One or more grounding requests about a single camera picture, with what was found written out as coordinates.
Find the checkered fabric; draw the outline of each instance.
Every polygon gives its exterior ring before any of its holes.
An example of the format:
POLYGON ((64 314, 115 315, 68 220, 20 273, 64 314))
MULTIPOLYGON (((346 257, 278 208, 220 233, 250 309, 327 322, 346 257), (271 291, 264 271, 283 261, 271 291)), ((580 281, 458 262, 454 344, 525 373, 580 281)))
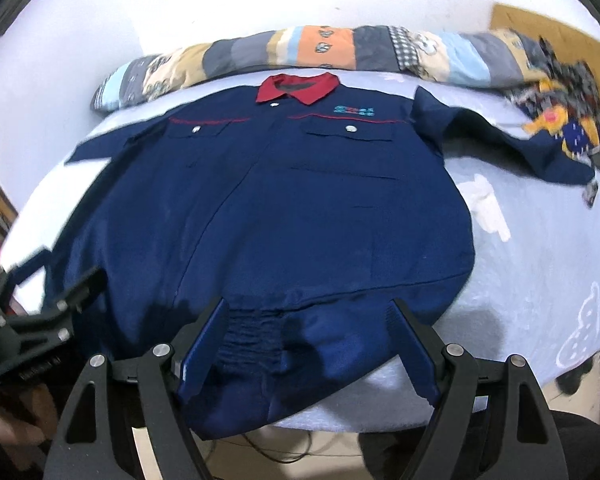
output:
POLYGON ((389 26, 391 43, 395 56, 398 58, 398 67, 400 72, 408 70, 415 75, 420 75, 419 59, 417 57, 416 46, 409 39, 409 31, 404 27, 389 26))

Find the white wall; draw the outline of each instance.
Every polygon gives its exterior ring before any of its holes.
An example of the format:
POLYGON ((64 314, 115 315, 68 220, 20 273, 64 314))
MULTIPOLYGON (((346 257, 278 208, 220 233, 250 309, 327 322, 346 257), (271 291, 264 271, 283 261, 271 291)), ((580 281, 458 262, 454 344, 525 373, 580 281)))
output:
POLYGON ((33 0, 0 39, 0 179, 21 208, 98 122, 101 80, 143 53, 307 24, 482 30, 494 2, 600 38, 577 0, 33 0))

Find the pocket flap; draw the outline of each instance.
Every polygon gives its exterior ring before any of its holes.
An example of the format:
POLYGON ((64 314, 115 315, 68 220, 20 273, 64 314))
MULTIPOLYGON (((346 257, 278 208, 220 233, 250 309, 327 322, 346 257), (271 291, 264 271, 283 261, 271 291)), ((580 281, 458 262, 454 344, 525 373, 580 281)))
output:
POLYGON ((347 137, 354 140, 393 140, 396 123, 375 123, 342 118, 309 117, 302 120, 302 131, 319 136, 347 137))
POLYGON ((171 123, 167 129, 168 137, 215 137, 224 130, 231 120, 226 121, 196 121, 169 119, 171 123))

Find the person's leg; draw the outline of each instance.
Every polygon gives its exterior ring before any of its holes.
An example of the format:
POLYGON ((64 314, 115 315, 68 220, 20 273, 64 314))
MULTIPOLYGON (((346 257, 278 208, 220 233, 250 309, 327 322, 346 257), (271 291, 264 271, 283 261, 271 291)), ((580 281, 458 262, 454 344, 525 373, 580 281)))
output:
MULTIPOLYGON (((600 480, 600 425, 572 413, 551 412, 560 433, 569 480, 600 480)), ((484 412, 471 418, 453 480, 472 480, 472 451, 480 445, 484 412)), ((360 448, 375 480, 399 480, 419 443, 424 428, 393 433, 361 433, 360 448)))

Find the shirt pocket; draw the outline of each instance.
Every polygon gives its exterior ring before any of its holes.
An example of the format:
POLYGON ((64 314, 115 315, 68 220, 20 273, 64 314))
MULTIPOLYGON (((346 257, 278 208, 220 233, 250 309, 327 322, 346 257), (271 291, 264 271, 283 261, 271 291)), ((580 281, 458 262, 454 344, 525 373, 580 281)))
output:
POLYGON ((279 141, 272 164, 294 170, 394 179, 399 174, 393 142, 400 124, 308 117, 279 141))
POLYGON ((329 119, 311 116, 301 120, 301 129, 304 133, 315 136, 387 142, 393 140, 397 122, 372 122, 349 118, 344 120, 343 118, 329 119))
POLYGON ((169 119, 166 136, 172 139, 190 139, 202 137, 216 137, 227 128, 234 120, 196 121, 177 118, 169 119))

